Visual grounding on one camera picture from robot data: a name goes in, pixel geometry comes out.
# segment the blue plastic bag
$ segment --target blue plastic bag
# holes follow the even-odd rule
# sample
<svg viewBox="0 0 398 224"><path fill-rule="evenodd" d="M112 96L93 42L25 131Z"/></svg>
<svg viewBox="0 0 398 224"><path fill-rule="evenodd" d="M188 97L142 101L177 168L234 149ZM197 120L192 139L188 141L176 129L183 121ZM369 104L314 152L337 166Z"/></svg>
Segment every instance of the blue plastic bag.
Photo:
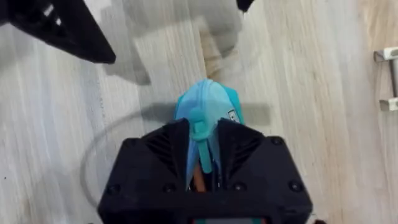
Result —
<svg viewBox="0 0 398 224"><path fill-rule="evenodd" d="M204 173L212 171L213 162L221 170L220 148L215 131L217 122L226 118L244 124L242 109L235 90L205 79L193 85L178 99L174 118L187 118L190 122L188 187L199 160Z"/></svg>

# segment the black bracket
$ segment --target black bracket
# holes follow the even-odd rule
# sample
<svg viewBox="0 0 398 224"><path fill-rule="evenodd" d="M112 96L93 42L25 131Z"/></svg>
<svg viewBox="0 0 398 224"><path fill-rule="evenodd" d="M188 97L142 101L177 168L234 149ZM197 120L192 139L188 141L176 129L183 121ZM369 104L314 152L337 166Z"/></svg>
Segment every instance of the black bracket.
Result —
<svg viewBox="0 0 398 224"><path fill-rule="evenodd" d="M82 59L116 60L83 0L0 0L0 25L5 22Z"/></svg>

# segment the teal clip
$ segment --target teal clip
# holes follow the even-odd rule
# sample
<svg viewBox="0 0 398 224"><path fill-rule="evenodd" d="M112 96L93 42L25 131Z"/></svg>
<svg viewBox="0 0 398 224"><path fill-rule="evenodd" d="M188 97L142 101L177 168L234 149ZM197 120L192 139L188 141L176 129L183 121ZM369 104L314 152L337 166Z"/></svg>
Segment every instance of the teal clip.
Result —
<svg viewBox="0 0 398 224"><path fill-rule="evenodd" d="M206 122L203 110L194 108L190 111L188 120L190 123L190 137L197 142L201 168L209 174L212 170L210 152L207 146L207 138L210 135L210 128Z"/></svg>

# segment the white label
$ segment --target white label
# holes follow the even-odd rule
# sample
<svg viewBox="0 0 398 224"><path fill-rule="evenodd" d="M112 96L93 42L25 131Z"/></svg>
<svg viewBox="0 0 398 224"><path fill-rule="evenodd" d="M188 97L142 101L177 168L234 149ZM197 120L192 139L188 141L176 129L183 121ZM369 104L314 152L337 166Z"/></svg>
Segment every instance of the white label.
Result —
<svg viewBox="0 0 398 224"><path fill-rule="evenodd" d="M235 121L237 123L240 123L239 117L236 114L235 110L231 110L228 112L228 116L231 119L231 121Z"/></svg>

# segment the wooden floor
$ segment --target wooden floor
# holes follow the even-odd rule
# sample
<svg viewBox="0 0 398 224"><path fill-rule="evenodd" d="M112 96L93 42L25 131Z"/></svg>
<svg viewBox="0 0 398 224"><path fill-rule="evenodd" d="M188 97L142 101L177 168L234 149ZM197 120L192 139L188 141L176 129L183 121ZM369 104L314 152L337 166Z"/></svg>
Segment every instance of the wooden floor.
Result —
<svg viewBox="0 0 398 224"><path fill-rule="evenodd" d="M172 118L206 76L250 127L287 141L311 220L398 223L398 113L388 64L396 0L87 0L118 60L93 65L0 28L0 223L101 223L121 141Z"/></svg>

